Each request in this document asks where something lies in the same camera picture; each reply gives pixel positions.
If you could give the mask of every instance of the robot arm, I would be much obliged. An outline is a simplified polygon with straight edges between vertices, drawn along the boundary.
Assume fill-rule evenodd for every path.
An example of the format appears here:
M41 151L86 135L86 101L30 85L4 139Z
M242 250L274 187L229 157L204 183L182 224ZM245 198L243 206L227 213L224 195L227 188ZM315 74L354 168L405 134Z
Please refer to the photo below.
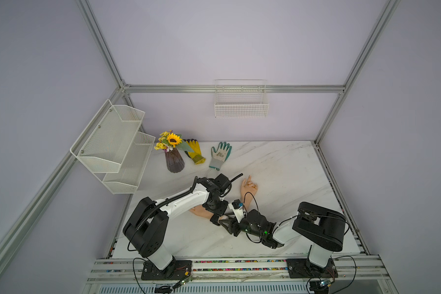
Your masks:
M163 245L168 219L173 219L197 205L203 205L214 213L211 221L219 225L218 219L224 215L228 205L222 198L232 188L232 181L242 175L241 173L231 181L222 173L215 179L196 177L193 185L180 194L156 201L146 197L134 209L123 233L142 257L148 258L166 274L170 272L170 265L175 262Z
M163 245L168 219L197 205L214 213L211 222L222 225L235 237L240 232L258 236L261 243L270 248L281 247L293 238L304 236L314 244L307 258L308 272L321 272L327 266L330 255L341 251L345 228L344 216L336 211L302 202L297 217L288 220L275 229L276 223L269 222L257 210L243 214L243 204L236 200L231 204L223 200L232 187L231 181L220 174L216 179L195 178L193 185L180 194L166 199L142 199L129 218L123 233L142 257L148 258L163 276L168 278L175 268L175 258ZM219 220L227 207L233 209L235 217Z

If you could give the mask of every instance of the glove cuff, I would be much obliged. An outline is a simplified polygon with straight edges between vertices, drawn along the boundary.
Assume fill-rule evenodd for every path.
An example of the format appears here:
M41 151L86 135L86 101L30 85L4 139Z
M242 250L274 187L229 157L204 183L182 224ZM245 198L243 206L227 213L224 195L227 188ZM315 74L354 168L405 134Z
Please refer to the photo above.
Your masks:
M218 159L213 158L213 159L211 159L211 163L209 164L209 167L220 170L223 163L224 162L222 160L218 160Z
M193 158L192 158L194 164L201 164L204 163L206 161L206 158L202 157L200 154L196 154Z

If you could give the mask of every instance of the mesh shelf tier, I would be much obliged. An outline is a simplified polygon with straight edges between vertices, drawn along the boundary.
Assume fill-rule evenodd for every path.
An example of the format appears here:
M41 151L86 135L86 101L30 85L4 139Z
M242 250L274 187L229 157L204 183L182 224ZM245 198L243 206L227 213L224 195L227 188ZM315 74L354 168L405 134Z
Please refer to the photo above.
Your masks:
M154 141L153 136L141 132L136 133L121 170L118 173L107 173L102 180L113 194L128 194L137 191Z
M77 159L92 173L118 173L143 117L141 110L112 105L77 152Z
M265 88L265 80L216 80L215 116L265 118L270 106Z

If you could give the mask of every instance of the white mesh rack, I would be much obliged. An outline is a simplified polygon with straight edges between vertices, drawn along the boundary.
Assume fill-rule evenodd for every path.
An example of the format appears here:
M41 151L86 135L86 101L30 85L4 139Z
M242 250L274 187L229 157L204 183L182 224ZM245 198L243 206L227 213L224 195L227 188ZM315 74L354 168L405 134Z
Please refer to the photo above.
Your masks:
M107 110L98 125L84 143L80 135L71 153L113 194L134 193L155 137L139 131L143 111L109 100L102 109Z
M265 80L216 80L215 116L217 118L265 118L269 103Z

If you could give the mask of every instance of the purple vase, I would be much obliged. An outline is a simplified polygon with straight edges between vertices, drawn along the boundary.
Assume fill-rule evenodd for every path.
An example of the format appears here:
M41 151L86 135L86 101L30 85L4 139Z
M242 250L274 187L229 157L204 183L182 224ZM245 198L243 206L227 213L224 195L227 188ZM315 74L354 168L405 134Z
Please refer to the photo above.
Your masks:
M166 168L172 173L179 173L185 168L185 162L176 148L165 152L165 160Z

